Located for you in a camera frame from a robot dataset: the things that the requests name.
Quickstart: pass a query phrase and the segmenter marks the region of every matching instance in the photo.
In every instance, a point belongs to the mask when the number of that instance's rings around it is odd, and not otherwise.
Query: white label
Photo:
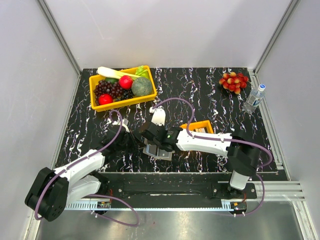
[[[247,103],[256,107],[259,105],[259,103],[262,101],[262,98],[258,98],[258,97],[255,97],[253,95],[250,95],[249,98],[247,99]]]

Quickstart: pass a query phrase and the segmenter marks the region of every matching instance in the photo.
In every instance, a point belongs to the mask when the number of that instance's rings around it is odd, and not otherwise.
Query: lettuce
[[[137,70],[135,71],[135,75],[149,79],[148,69],[144,69],[143,65],[137,68]]]

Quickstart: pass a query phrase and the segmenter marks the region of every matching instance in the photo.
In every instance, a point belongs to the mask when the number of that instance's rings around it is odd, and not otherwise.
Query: yellow basket
[[[129,68],[129,69],[121,70],[120,72],[124,72],[127,74],[136,74],[137,68],[138,67]],[[124,106],[129,106],[132,104],[139,104],[139,103],[155,100],[155,98],[157,96],[157,89],[156,89],[154,80],[151,76],[150,68],[149,68],[149,66],[145,65],[145,66],[143,66],[143,69],[148,70],[149,79],[151,80],[151,83],[152,83],[152,93],[150,95],[137,96],[137,97],[134,97],[131,99],[116,101],[116,102],[112,102],[112,103],[100,105],[100,106],[97,106],[96,102],[94,101],[94,99],[95,99],[94,89],[98,85],[99,81],[104,80],[106,77],[101,76],[101,75],[91,76],[89,78],[89,84],[90,84],[90,98],[91,98],[92,109],[96,110],[97,112],[102,112],[102,111],[106,111],[106,110],[110,110],[110,109],[116,109],[116,108],[121,108]]]

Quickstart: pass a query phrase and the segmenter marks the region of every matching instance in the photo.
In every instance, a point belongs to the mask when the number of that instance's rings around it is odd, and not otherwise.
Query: robotic arm
[[[218,134],[196,133],[197,136],[221,139],[221,141],[214,141],[194,138],[187,133],[186,129],[180,127],[171,127],[166,130],[164,127],[165,111],[162,108],[151,109],[152,112],[153,110],[152,120],[147,121],[138,132],[146,139],[148,145],[156,145],[160,150],[166,152],[201,151],[228,158],[233,168],[228,187],[230,197],[242,194],[241,191],[246,187],[248,179],[257,173],[260,150],[246,144],[225,140],[237,139],[253,142],[252,139],[249,139],[243,131]]]
[[[88,157],[86,160],[79,162],[70,169],[69,167],[73,162],[53,170],[47,167],[40,170],[24,203],[35,210],[45,186],[62,170],[67,171],[58,176],[51,184],[39,206],[38,213],[49,222],[59,217],[65,207],[74,201],[95,193],[106,195],[108,192],[108,179],[99,174],[96,170],[103,167],[118,151],[123,150],[132,144],[132,135],[127,134],[129,132],[127,123],[128,121],[124,119],[118,137],[102,152],[98,152],[97,154]],[[105,139],[100,142],[95,149],[90,149],[80,158],[95,153],[98,149],[105,146],[106,143],[109,143],[117,134],[118,129],[118,125],[112,126]]]

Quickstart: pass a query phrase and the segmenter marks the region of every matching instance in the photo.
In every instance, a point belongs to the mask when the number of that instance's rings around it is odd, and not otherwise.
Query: small yellow box
[[[120,72],[124,72],[124,73],[127,73],[127,74],[136,74],[137,68],[138,67],[129,68],[129,69],[121,70]],[[131,98],[131,99],[122,100],[122,101],[116,101],[116,102],[112,102],[112,103],[105,104],[105,105],[100,105],[100,106],[97,106],[96,102],[94,101],[94,99],[95,99],[94,89],[98,85],[99,81],[100,80],[104,80],[106,77],[101,76],[101,75],[91,76],[89,78],[89,85],[90,85],[90,100],[91,100],[92,109],[96,110],[97,112],[102,112],[102,111],[106,111],[106,110],[110,110],[110,109],[116,109],[116,108],[121,108],[121,107],[124,107],[124,106],[129,106],[129,105],[132,105],[132,104],[139,104],[139,103],[144,103],[144,102],[155,100],[155,98],[157,96],[157,89],[156,89],[154,80],[153,80],[153,78],[151,76],[150,68],[149,68],[149,66],[145,65],[145,66],[143,66],[143,69],[147,69],[148,70],[149,79],[150,79],[150,81],[152,83],[152,93],[150,95],[137,96],[137,97],[134,97],[134,98]]]
[[[187,124],[182,124],[180,126],[183,129],[187,128]],[[196,121],[196,122],[192,122],[189,125],[189,130],[193,131],[195,129],[201,129],[201,128],[205,128],[208,132],[208,134],[213,134],[214,130],[212,129],[211,123],[209,120],[204,120],[204,121]]]

